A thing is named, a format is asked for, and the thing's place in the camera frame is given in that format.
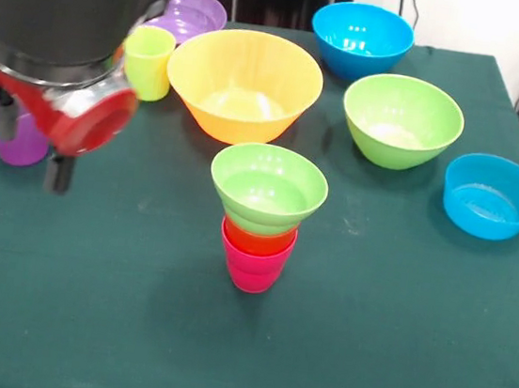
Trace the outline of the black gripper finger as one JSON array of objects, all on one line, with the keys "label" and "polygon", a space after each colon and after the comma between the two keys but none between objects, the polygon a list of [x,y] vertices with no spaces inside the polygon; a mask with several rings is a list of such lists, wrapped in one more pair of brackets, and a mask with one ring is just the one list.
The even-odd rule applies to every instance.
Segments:
[{"label": "black gripper finger", "polygon": [[0,140],[11,141],[15,137],[18,104],[7,91],[0,86]]},{"label": "black gripper finger", "polygon": [[47,163],[44,188],[51,194],[65,194],[70,186],[75,158],[53,153]]}]

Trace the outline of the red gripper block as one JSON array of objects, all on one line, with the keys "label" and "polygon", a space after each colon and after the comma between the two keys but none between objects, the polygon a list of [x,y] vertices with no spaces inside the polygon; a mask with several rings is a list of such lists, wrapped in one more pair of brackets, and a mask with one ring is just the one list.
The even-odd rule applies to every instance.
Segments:
[{"label": "red gripper block", "polygon": [[62,155],[78,157],[108,143],[138,102],[121,62],[62,65],[0,50],[0,86],[34,117]]}]

